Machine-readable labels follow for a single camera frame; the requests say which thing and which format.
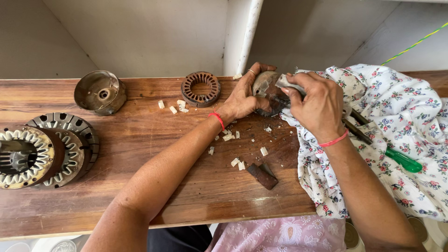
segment white wall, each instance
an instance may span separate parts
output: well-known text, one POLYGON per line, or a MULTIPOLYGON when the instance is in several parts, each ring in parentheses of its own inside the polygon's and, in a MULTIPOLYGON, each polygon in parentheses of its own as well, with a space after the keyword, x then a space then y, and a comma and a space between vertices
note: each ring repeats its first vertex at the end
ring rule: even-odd
POLYGON ((117 77, 222 74, 227 0, 43 0, 117 77))
POLYGON ((397 7, 395 1, 265 0, 247 66, 278 72, 342 65, 397 7))
MULTIPOLYGON (((344 66, 380 65, 448 22, 448 4, 401 3, 344 66)), ((388 62, 398 71, 448 69, 448 27, 388 62)))
POLYGON ((228 0, 223 75, 237 74, 251 0, 228 0))
POLYGON ((81 78, 97 69, 42 1, 0 1, 0 79, 81 78))

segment woman's right hand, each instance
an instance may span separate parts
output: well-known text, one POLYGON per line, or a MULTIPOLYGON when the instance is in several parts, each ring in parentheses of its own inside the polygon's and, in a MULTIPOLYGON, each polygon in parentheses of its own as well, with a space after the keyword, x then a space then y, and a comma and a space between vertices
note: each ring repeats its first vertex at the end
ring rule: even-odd
POLYGON ((287 74, 286 79, 305 89, 303 101, 299 91, 293 87, 283 87, 282 91, 291 100, 291 114, 319 143, 333 141, 345 133, 341 121, 343 91, 336 82, 314 72, 287 74))

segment cable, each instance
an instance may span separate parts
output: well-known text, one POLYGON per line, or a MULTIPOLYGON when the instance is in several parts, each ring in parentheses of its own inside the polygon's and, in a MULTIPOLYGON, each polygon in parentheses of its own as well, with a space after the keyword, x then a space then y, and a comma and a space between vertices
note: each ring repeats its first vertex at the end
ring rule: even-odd
POLYGON ((412 45, 411 47, 409 47, 408 49, 406 49, 406 50, 400 52, 399 54, 395 55, 394 57, 388 59, 386 62, 382 63, 381 65, 384 65, 384 64, 388 63, 389 61, 395 59, 396 57, 400 56, 401 54, 403 54, 403 53, 409 51, 409 49, 411 49, 412 47, 416 46, 417 44, 419 44, 419 43, 422 42, 423 40, 429 38, 431 35, 433 35, 434 33, 438 32, 440 29, 444 28, 445 26, 448 26, 448 23, 442 25, 439 29, 437 29, 437 30, 431 32, 430 34, 426 35, 423 39, 419 40, 417 43, 413 44, 413 45, 412 45))

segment finger ring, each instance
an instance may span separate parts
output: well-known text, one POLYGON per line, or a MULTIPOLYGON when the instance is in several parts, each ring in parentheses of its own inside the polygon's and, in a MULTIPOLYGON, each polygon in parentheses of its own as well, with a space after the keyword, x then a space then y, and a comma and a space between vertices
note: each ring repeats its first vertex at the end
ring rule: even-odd
POLYGON ((251 69, 248 69, 247 71, 251 71, 252 73, 255 74, 255 77, 257 77, 257 74, 254 71, 252 71, 251 69))

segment floral fabric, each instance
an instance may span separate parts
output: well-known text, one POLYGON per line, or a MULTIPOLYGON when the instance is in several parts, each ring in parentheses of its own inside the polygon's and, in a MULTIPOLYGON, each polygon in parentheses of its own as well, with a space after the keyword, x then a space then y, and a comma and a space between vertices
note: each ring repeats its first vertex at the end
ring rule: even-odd
MULTIPOLYGON (((367 145, 351 133, 349 137, 403 212, 446 222, 448 99, 441 99, 428 82, 385 66, 332 66, 317 73, 338 83, 344 89, 344 102, 370 120, 359 126, 349 117, 373 144, 367 145), (422 164, 422 171, 411 173, 385 156, 388 145, 422 164)), ((299 181, 315 202, 318 215, 347 218, 337 178, 316 138, 289 109, 280 116, 297 127, 299 181)))
POLYGON ((221 223, 206 252, 342 252, 345 220, 317 215, 221 223))

